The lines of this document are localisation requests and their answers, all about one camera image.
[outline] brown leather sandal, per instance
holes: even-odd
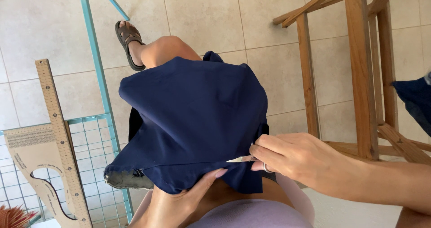
[[[115,33],[117,34],[117,38],[120,41],[121,45],[123,46],[124,51],[126,51],[126,56],[127,56],[127,60],[129,61],[129,65],[135,71],[142,71],[143,69],[145,69],[145,65],[141,65],[141,66],[135,65],[133,63],[132,56],[130,55],[130,51],[129,51],[129,43],[132,41],[138,41],[141,45],[145,45],[142,42],[141,35],[137,31],[136,27],[132,25],[129,28],[127,28],[127,25],[120,27],[120,23],[121,21],[118,21],[115,24]]]

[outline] manicured fingernail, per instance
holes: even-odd
[[[219,178],[221,176],[223,176],[228,170],[227,169],[223,169],[223,170],[219,170],[215,175],[216,178]]]

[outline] navy blue garment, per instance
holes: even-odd
[[[425,79],[395,81],[392,85],[406,104],[406,110],[431,137],[431,86]]]
[[[105,168],[108,184],[139,188],[137,180],[146,177],[176,194],[205,173],[226,168],[222,179],[230,187],[262,192],[262,176],[250,170],[252,162],[226,162],[249,155],[250,145],[268,133],[266,93],[247,64],[226,64],[211,51],[203,61],[175,57],[124,78],[119,93],[142,125]]]

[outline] metal grid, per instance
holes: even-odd
[[[132,204],[128,189],[115,189],[103,180],[103,171],[119,153],[111,115],[97,115],[69,120],[79,175],[90,218],[94,228],[122,228],[132,218]],[[63,182],[57,171],[40,168],[33,172],[37,178],[49,181],[55,190],[64,213],[74,218],[67,208]],[[22,206],[27,212],[37,211],[40,219],[53,218],[46,205],[36,195],[29,182],[7,150],[0,136],[0,206]]]

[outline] wooden chair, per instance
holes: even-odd
[[[273,19],[275,25],[281,23],[284,28],[297,22],[308,132],[317,138],[320,138],[320,132],[307,13],[340,1],[343,0],[311,0],[303,7]],[[408,162],[431,165],[431,158],[422,151],[431,151],[431,145],[407,139],[398,132],[396,92],[391,83],[395,81],[395,72],[389,0],[373,0],[369,5],[366,0],[344,1],[358,142],[354,144],[326,141],[326,143],[342,154],[359,160],[379,161],[379,154],[381,154],[402,156]],[[380,82],[378,39],[380,40],[382,82]],[[383,84],[385,116],[383,116],[380,97],[381,84]],[[379,146],[377,137],[387,139],[392,146]]]

